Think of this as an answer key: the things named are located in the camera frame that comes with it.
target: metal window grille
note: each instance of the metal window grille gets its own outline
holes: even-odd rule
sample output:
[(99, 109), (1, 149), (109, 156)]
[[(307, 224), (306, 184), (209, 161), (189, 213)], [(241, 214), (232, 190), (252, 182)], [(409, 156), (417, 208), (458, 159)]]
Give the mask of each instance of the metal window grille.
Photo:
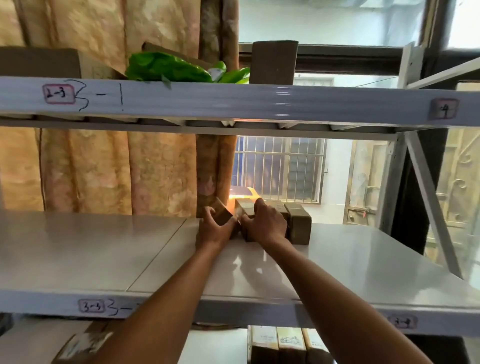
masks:
[(231, 184), (266, 199), (320, 203), (325, 149), (324, 139), (239, 136)]

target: person's right hand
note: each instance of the person's right hand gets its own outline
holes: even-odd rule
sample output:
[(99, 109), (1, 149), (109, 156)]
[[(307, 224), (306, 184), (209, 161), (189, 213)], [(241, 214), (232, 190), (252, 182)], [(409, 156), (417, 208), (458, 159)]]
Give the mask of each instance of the person's right hand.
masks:
[(247, 229), (248, 235), (263, 248), (272, 243), (285, 240), (287, 222), (273, 206), (265, 204), (263, 199), (255, 201), (255, 218), (247, 215), (240, 217), (240, 224)]

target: shelf support bracket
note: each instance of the shelf support bracket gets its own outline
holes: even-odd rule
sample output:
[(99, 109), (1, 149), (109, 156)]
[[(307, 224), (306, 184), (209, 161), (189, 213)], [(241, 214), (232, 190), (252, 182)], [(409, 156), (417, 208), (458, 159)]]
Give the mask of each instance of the shelf support bracket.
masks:
[(463, 279), (418, 133), (406, 132), (405, 141), (435, 240), (442, 247), (446, 266), (450, 273)]

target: metal shelf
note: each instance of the metal shelf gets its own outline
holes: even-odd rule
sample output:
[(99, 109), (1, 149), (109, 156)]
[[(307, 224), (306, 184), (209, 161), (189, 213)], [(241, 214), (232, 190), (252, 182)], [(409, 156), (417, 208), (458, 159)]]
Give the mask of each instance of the metal shelf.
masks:
[[(1, 221), (0, 311), (83, 317), (127, 317), (191, 256), (198, 229), (197, 219), (149, 216)], [(480, 336), (480, 291), (377, 229), (314, 224), (297, 249), (405, 333)], [(218, 258), (195, 320), (312, 327), (281, 269), (240, 237)]]
[[(445, 100), (450, 100), (447, 101), (447, 112), (442, 109)], [(297, 130), (303, 134), (312, 129), (316, 132), (335, 129), (335, 133), (344, 133), (345, 130), (338, 124), (348, 128), (352, 125), (408, 128), (478, 126), (479, 101), (478, 93), (451, 90), (200, 83), (166, 85), (162, 82), (0, 77), (0, 114), (167, 120), (143, 120), (140, 124), (129, 123), (127, 127), (125, 122), (94, 118), (87, 125), (91, 129), (107, 130), (132, 128), (161, 131), (166, 127), (196, 127), (202, 129), (198, 133), (204, 133), (203, 130), (208, 133), (213, 124), (201, 124), (199, 121), (221, 121), (217, 124), (225, 130), (224, 133), (243, 134), (245, 129), (256, 129), (261, 130), (261, 135), (274, 134), (284, 128), (292, 130), (290, 126), (293, 125), (304, 128)], [(62, 122), (3, 119), (0, 124), (43, 127), (53, 121), (57, 124)], [(235, 128), (238, 121), (247, 125)], [(75, 125), (74, 121), (68, 122), (69, 127)], [(398, 130), (382, 129), (381, 133), (395, 131)]]

